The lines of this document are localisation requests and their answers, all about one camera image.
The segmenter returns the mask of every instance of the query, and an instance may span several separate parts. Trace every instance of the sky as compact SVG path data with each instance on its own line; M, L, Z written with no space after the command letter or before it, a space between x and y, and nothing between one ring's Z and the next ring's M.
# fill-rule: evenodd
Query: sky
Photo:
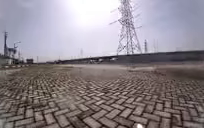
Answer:
M24 58L39 61L114 55L119 0L0 0L3 32ZM133 0L140 45L149 52L204 50L204 0Z

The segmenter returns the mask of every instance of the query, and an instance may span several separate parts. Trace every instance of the distant building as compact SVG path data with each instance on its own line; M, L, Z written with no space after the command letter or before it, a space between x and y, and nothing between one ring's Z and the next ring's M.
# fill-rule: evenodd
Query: distant building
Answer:
M34 59L26 59L27 64L33 64L34 63Z

